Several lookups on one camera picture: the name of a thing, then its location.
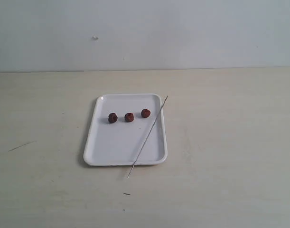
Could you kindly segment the thin metal skewer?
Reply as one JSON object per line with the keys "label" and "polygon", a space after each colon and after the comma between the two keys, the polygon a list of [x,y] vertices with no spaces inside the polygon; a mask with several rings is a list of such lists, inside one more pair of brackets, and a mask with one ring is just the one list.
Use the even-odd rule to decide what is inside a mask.
{"label": "thin metal skewer", "polygon": [[155,124],[156,124],[156,122],[157,122],[157,120],[158,120],[160,114],[161,114],[161,112],[162,112],[162,109],[163,109],[163,107],[164,107],[164,105],[165,105],[167,99],[168,99],[168,95],[166,96],[164,102],[162,103],[162,105],[161,105],[161,107],[160,107],[160,110],[159,110],[159,112],[158,112],[158,114],[157,114],[157,116],[156,116],[156,118],[155,118],[155,120],[154,120],[154,122],[153,122],[153,124],[152,124],[152,126],[151,126],[151,128],[150,128],[150,130],[149,130],[149,132],[148,132],[148,134],[147,134],[147,136],[146,136],[146,138],[145,138],[145,140],[144,140],[144,142],[143,142],[143,144],[142,144],[142,146],[141,146],[139,152],[138,152],[138,154],[137,154],[137,157],[135,158],[135,161],[133,162],[133,164],[132,164],[132,166],[131,166],[131,169],[130,169],[128,175],[127,175],[127,178],[130,177],[130,175],[131,175],[131,173],[132,173],[132,171],[133,171],[133,169],[134,169],[134,167],[135,167],[135,164],[137,163],[137,161],[138,161],[138,159],[139,159],[139,157],[140,157],[140,155],[141,155],[141,152],[142,152],[142,150],[143,150],[143,148],[144,148],[144,146],[145,146],[145,144],[146,144],[146,142],[147,142],[147,140],[148,140],[148,138],[149,138],[149,136],[150,136],[150,134],[151,134],[151,132],[152,132],[152,130],[153,130],[153,128],[154,128],[154,126],[155,126]]}

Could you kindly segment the white rectangular plastic tray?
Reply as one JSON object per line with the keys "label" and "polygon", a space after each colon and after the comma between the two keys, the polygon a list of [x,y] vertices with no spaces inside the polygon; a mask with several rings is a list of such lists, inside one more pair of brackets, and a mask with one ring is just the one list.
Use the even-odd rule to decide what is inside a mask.
{"label": "white rectangular plastic tray", "polygon": [[[132,165],[162,103],[156,94],[109,94],[98,97],[84,148],[84,161],[90,166]],[[148,118],[142,118],[143,109],[150,110]],[[108,122],[110,113],[117,114],[117,122]],[[132,122],[125,122],[126,113],[134,114]],[[161,112],[136,165],[160,164],[167,155],[164,116]]]}

